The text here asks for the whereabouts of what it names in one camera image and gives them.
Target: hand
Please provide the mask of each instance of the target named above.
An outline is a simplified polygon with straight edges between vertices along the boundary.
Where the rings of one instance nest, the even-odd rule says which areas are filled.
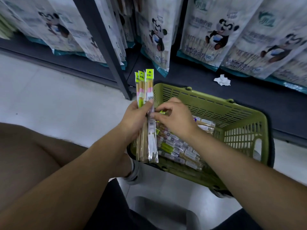
[[[125,132],[126,139],[129,143],[138,137],[140,129],[147,120],[146,114],[151,109],[153,101],[153,99],[147,101],[141,108],[138,108],[137,101],[132,102],[128,106],[121,122],[118,124],[118,127]]]
[[[168,110],[169,116],[157,113],[161,110]],[[189,136],[200,129],[188,107],[176,97],[172,97],[167,102],[161,104],[155,111],[150,116],[163,123],[171,132],[184,141],[188,141]]]

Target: black shelf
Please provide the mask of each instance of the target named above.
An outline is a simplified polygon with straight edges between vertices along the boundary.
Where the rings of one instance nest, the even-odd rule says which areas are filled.
[[[22,34],[16,34],[11,40],[0,38],[0,50],[2,53],[12,57],[72,74],[103,85],[119,88],[108,67],[104,67],[82,56],[55,56],[48,46],[30,42]],[[139,48],[127,50],[128,66],[124,71],[125,78],[129,77],[138,54]]]
[[[133,71],[153,68],[152,62],[142,54]],[[220,86],[213,81],[220,74],[231,80],[231,86]],[[266,112],[272,120],[275,138],[307,146],[307,96],[270,82],[253,77],[236,77],[224,71],[217,73],[204,66],[172,56],[166,78],[155,71],[155,83],[161,81],[178,86],[190,86],[193,90],[224,99],[232,98],[236,103],[253,106]],[[127,80],[134,87],[134,73]]]

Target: person's left hand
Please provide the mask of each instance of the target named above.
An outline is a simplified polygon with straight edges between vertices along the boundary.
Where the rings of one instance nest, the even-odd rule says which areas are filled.
[[[138,102],[132,102],[122,118],[118,127],[126,134],[126,139],[131,143],[138,137],[140,129],[143,127],[144,122],[147,120],[146,114],[153,105],[153,99],[147,101],[144,106],[138,108]]]

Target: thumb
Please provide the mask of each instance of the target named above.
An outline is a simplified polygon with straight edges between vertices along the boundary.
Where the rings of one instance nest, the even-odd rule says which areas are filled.
[[[163,114],[158,113],[158,112],[152,112],[150,114],[150,116],[151,116],[151,118],[155,119],[156,121],[159,121],[159,122],[163,123],[164,125],[166,125],[168,116],[163,115]]]
[[[141,108],[140,108],[140,111],[146,115],[147,112],[151,109],[152,105],[153,105],[153,102],[154,100],[151,99],[151,100],[148,100]]]

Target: plastic basket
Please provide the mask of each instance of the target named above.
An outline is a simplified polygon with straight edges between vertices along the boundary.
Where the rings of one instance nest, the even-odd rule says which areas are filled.
[[[271,134],[271,121],[265,113],[239,105],[232,99],[225,100],[194,91],[191,87],[158,83],[153,91],[155,107],[171,97],[179,98],[189,107],[193,115],[216,123],[213,133],[215,138],[249,157],[253,157],[255,142],[260,139],[261,163],[273,167],[274,141]],[[132,144],[128,147],[128,154],[135,159],[135,148]],[[150,165],[221,193],[230,194],[220,178],[209,167],[203,168],[200,172],[163,157],[159,157],[158,164]]]

